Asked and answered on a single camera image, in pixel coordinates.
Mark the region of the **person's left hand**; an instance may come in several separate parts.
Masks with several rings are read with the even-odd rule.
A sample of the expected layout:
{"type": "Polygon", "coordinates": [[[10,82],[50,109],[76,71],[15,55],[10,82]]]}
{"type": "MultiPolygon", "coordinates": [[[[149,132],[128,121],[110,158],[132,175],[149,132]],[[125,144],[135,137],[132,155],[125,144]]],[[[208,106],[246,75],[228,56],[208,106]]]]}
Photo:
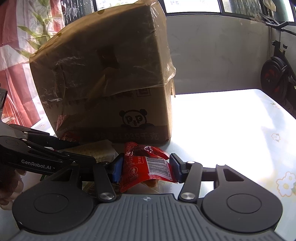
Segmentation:
{"type": "Polygon", "coordinates": [[[26,171],[8,165],[1,167],[1,209],[11,210],[14,200],[23,191],[22,176],[26,171]]]}

